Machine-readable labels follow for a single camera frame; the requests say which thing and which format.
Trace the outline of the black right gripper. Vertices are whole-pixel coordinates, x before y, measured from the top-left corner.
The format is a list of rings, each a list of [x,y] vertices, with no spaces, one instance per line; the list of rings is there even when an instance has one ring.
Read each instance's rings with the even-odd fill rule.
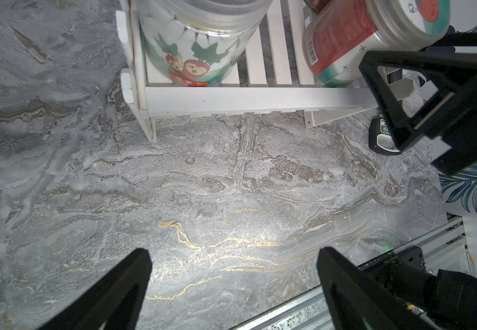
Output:
[[[446,175],[477,161],[477,53],[371,51],[359,69],[398,149],[440,140]]]

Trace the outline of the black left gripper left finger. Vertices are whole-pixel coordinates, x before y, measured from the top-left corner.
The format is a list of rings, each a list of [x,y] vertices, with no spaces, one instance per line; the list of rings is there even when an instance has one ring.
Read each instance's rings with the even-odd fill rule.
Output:
[[[153,264],[135,249],[41,329],[135,329]]]

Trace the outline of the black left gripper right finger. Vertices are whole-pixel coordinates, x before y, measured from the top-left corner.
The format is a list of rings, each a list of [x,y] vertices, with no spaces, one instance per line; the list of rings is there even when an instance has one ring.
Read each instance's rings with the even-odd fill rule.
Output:
[[[336,329],[431,329],[336,249],[319,251],[317,270]]]

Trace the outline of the red strawberry lid jar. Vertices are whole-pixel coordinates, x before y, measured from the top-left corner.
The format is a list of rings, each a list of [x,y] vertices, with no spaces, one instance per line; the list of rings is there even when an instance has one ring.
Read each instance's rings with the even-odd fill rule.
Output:
[[[328,1],[304,32],[304,58],[320,82],[344,87],[360,79],[367,52],[429,47],[447,33],[450,16],[449,1]]]

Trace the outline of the green white lid jar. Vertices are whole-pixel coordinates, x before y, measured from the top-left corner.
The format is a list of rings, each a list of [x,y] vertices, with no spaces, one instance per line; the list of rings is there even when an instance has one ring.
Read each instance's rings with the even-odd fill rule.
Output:
[[[271,1],[137,1],[142,42],[154,66],[189,87],[222,82]]]

